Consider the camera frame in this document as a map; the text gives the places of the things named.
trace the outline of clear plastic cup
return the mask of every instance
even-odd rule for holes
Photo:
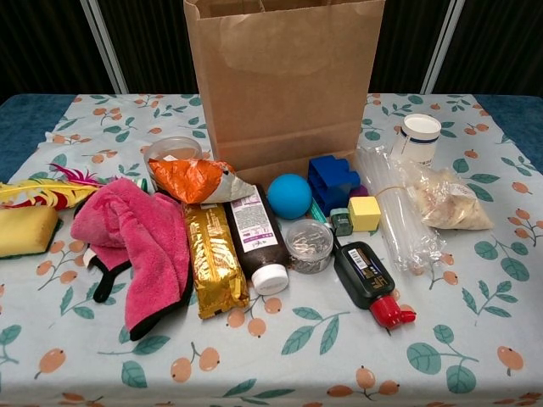
[[[147,172],[151,177],[154,189],[157,189],[156,182],[154,181],[154,174],[149,167],[150,159],[165,159],[173,161],[176,159],[201,159],[202,148],[199,143],[188,137],[168,137],[158,140],[149,146],[143,160],[147,167]]]

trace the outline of jar lid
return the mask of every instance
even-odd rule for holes
[[[297,259],[318,261],[332,253],[333,234],[322,223],[303,219],[290,226],[285,243],[288,252]]]

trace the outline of yellow cube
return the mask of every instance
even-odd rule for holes
[[[353,197],[349,199],[349,215],[353,231],[375,231],[381,210],[375,197]]]

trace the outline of plastic bottle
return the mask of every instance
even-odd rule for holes
[[[279,293],[288,285],[288,250],[262,187],[225,203],[238,260],[258,294]]]

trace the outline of red nozzle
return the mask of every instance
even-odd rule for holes
[[[402,311],[396,301],[389,295],[379,298],[370,305],[373,317],[380,326],[393,329],[398,325],[413,322],[417,314],[413,311]]]

